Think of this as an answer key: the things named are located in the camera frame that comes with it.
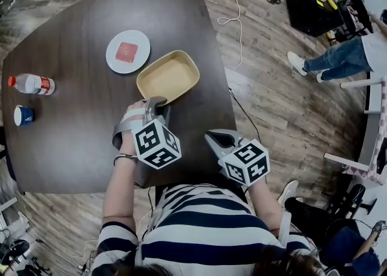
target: white sneaker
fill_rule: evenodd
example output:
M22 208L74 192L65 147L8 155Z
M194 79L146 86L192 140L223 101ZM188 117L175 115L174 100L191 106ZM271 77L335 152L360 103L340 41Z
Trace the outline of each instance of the white sneaker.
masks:
M284 192L282 192L281 196L277 200L281 207L285 208L285 202L287 199L290 197L296 197L297 187L297 180L294 180L286 185Z
M301 75L305 76L308 73L307 71L304 70L304 63L305 63L304 59L301 59L298 55L296 55L296 53L291 51L288 52L287 56L291 66L297 69L297 71Z
M317 76L316 76L317 82L318 82L319 84L321 84L321 82L325 81L325 80L322 80L322 73L323 73L324 71L326 71L326 70L323 70L321 73L317 74Z

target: tan tray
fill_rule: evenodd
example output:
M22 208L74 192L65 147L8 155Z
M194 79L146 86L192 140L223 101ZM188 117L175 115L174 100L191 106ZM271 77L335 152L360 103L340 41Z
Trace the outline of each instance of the tan tray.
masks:
M199 81L199 70L184 51L170 52L137 76L137 87L145 99L164 96L166 104L191 89Z

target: wristband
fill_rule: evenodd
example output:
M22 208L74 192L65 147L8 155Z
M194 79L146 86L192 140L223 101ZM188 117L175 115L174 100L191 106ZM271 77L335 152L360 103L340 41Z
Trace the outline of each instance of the wristband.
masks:
M115 162L121 158L121 157L124 157L124 158L127 158L127 159L131 159L131 160L134 160L134 159L137 159L137 156L132 156L131 154L124 154L124 153L120 153L118 156L115 157L114 161L113 161L113 165L115 166Z

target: blue cup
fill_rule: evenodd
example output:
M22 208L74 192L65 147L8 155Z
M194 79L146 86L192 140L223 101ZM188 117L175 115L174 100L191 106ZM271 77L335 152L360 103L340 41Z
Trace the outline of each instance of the blue cup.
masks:
M32 108L18 105L13 112L13 119L17 126L26 125L34 121L34 112Z

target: red square on plate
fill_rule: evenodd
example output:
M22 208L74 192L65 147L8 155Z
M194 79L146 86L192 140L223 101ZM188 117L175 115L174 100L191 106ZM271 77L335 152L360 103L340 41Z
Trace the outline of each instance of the red square on plate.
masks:
M138 45L122 42L115 54L115 59L123 62L133 63Z

